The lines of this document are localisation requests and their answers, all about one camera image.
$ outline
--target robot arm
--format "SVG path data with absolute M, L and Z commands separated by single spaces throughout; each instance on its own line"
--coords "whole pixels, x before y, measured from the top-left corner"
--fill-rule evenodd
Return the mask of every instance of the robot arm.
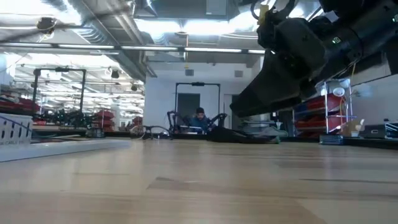
M 324 16 L 286 18 L 292 2 L 280 12 L 271 9 L 260 21 L 264 64 L 230 106 L 240 117 L 302 102 L 316 93 L 317 83 L 344 73 L 398 35 L 397 0 L 320 0 L 325 12 L 339 17 L 335 22 Z

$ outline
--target door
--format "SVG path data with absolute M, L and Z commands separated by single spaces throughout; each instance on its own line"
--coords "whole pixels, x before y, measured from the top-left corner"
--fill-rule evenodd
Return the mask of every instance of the door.
M 238 99 L 238 95 L 232 95 L 232 102 Z M 238 130 L 241 125 L 241 120 L 236 114 L 232 112 L 232 130 Z
M 196 93 L 179 93 L 177 96 L 177 111 L 184 118 L 191 118 L 197 108 L 200 107 L 200 94 Z M 182 125 L 182 121 L 178 119 L 177 124 Z

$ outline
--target floor plank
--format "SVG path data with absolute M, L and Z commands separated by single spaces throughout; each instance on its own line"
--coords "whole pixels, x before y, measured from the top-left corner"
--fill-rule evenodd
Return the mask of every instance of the floor plank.
M 0 223 L 397 223 L 397 160 L 305 143 L 134 141 L 0 163 Z

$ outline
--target metal frame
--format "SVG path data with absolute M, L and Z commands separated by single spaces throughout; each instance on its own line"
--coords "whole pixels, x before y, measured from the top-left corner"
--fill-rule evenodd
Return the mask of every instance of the metal frame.
M 349 86 L 349 95 L 348 95 L 348 102 L 346 102 L 346 115 L 329 115 L 329 108 L 328 108 L 328 94 L 329 94 L 329 87 L 328 82 L 333 80 L 328 80 L 323 84 L 323 88 L 325 90 L 325 119 L 326 119 L 326 133 L 330 133 L 334 130 L 329 130 L 329 118 L 346 118 L 346 122 L 354 120 L 356 116 L 353 115 L 353 98 L 352 98 L 352 89 L 351 85 Z
M 36 104 L 36 97 L 37 97 L 37 84 L 39 83 L 39 76 L 41 76 L 42 70 L 57 71 L 58 69 L 60 69 L 60 68 L 36 68 L 33 71 L 33 74 L 35 76 L 35 80 L 33 82 L 32 115 L 36 114 L 35 104 Z M 83 73 L 83 79 L 81 81 L 80 108 L 79 108 L 79 111 L 82 113 L 83 112 L 83 98 L 84 98 L 84 95 L 85 95 L 85 85 L 86 85 L 87 70 L 85 70 L 85 69 L 77 69 L 77 68 L 68 68 L 68 70 L 69 71 L 76 71 L 76 72 L 82 72 Z
M 221 84 L 219 84 L 219 83 L 202 83 L 202 82 L 176 83 L 175 84 L 174 111 L 177 111 L 177 97 L 178 97 L 178 86 L 179 85 L 191 85 L 191 86 L 212 85 L 212 86 L 218 86 L 218 114 L 220 114 Z

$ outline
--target white container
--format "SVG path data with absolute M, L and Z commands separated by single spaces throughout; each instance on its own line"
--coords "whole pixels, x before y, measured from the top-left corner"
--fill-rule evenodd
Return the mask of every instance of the white container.
M 31 116 L 0 113 L 0 149 L 5 146 L 30 144 L 32 127 Z

